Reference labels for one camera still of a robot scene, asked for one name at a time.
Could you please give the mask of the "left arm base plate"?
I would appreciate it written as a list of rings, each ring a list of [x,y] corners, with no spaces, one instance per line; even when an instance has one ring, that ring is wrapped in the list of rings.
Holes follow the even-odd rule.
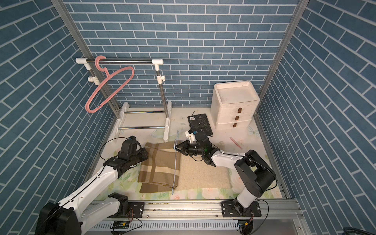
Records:
[[[144,202],[121,202],[117,213],[110,218],[142,218]]]

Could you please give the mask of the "pink pen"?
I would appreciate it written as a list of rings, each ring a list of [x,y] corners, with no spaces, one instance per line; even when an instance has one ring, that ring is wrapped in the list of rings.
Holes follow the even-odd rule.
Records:
[[[236,142],[232,137],[230,137],[230,140],[239,148],[239,149],[242,149],[241,145]]]

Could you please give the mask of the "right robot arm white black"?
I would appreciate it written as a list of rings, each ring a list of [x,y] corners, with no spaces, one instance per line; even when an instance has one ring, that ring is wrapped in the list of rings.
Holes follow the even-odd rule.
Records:
[[[177,152],[190,157],[200,155],[207,165],[237,171],[244,184],[244,189],[232,202],[238,214],[248,212],[251,204],[277,181],[273,169],[254,150],[246,153],[225,152],[212,144],[204,132],[189,130],[186,137],[187,140],[175,145]]]

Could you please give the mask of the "small black controller board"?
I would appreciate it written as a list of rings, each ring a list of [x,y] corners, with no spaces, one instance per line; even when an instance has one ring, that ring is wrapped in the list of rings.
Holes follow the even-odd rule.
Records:
[[[110,229],[115,230],[115,229],[128,229],[129,228],[129,221],[114,221],[113,225],[110,227]]]

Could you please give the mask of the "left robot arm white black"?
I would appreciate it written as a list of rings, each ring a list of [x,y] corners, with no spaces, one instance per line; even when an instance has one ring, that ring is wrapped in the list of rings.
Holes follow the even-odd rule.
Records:
[[[41,209],[35,233],[83,235],[110,216],[140,219],[143,214],[142,208],[132,207],[128,197],[119,193],[108,195],[104,201],[91,209],[87,207],[110,184],[147,159],[148,152],[136,137],[126,138],[118,154],[106,160],[91,179],[59,202],[48,203]]]

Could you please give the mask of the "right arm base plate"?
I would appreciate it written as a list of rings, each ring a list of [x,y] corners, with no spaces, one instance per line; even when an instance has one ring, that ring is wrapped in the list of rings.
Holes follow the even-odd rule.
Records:
[[[225,200],[220,203],[223,217],[261,217],[259,203],[254,201],[249,207],[244,208],[235,199]]]

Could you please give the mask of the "floral table mat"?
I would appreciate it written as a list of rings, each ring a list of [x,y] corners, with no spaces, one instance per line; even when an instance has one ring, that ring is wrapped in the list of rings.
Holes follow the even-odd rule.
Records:
[[[261,140],[259,129],[254,120],[246,128],[216,130],[211,118],[209,108],[173,108],[171,115],[169,141],[174,142],[176,132],[179,130],[179,141],[186,140],[185,132],[189,130],[188,116],[196,114],[206,114],[213,136],[210,137],[211,143],[219,147],[221,150],[230,153],[245,153],[249,150],[255,150],[265,161],[270,163],[264,144]],[[136,124],[141,120],[156,123],[160,119],[164,119],[163,113],[140,113],[130,114],[125,119],[125,123],[129,124],[131,120],[135,119]],[[144,146],[146,143],[162,143],[162,131],[160,129],[131,129],[123,130],[118,137],[109,137],[106,140],[106,145],[102,149],[101,158],[97,163],[94,172],[99,171],[104,160],[116,155],[120,151],[122,142],[126,137],[135,136],[137,141]],[[242,149],[239,149],[231,140],[232,137],[238,142]],[[200,156],[192,157],[195,161],[202,161]],[[120,193],[128,196],[130,200],[196,200],[196,199],[232,199],[235,198],[244,188],[240,177],[235,170],[229,170],[231,188],[213,189],[201,188],[194,190],[176,191],[174,195],[171,192],[161,193],[140,193],[141,183],[138,182],[140,165],[127,171],[118,180],[110,184],[99,196],[97,201],[104,200],[111,193]]]

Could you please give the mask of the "metal clothes rack white joints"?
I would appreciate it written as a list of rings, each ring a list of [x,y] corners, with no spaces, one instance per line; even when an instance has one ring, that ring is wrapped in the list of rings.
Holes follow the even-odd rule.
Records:
[[[160,129],[163,141],[169,140],[172,103],[165,98],[165,76],[161,72],[163,59],[110,59],[98,56],[95,59],[76,58],[75,61],[90,72],[88,81],[96,85],[85,104],[86,112],[94,114],[110,105],[113,99],[118,99],[111,137],[120,136],[123,130]],[[141,120],[136,124],[135,119],[129,124],[125,123],[126,117],[132,114],[129,110],[131,107],[150,106],[157,106],[152,112],[163,113],[164,119],[156,123]]]

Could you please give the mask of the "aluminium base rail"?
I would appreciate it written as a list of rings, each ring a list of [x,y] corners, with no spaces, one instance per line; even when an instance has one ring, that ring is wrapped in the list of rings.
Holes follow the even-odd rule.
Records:
[[[140,219],[106,218],[86,235],[124,233],[128,231],[167,230],[242,230],[252,220],[253,235],[308,235],[309,229],[296,200],[258,199],[261,217],[223,217],[223,200],[160,200],[143,201],[144,213]],[[112,230],[114,221],[129,221],[129,228]]]

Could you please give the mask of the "white three-drawer cabinet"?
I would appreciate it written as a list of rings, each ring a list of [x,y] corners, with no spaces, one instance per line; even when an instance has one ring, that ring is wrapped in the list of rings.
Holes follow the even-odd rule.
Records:
[[[215,129],[246,128],[259,102],[260,98],[250,81],[215,84],[211,102]]]

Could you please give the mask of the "brown plaid scarf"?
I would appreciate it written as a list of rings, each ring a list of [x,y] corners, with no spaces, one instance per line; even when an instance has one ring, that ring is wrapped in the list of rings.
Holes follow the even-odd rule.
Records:
[[[171,192],[173,186],[175,150],[174,142],[146,143],[148,159],[141,164],[138,182],[140,193]],[[177,178],[180,174],[181,154],[177,152]]]

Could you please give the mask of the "beige knitted cloth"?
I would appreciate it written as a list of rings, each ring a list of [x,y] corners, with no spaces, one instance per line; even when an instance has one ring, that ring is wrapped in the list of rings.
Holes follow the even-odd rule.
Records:
[[[182,155],[176,191],[201,188],[231,188],[229,170],[225,167],[207,165],[204,161],[197,162],[189,156]]]

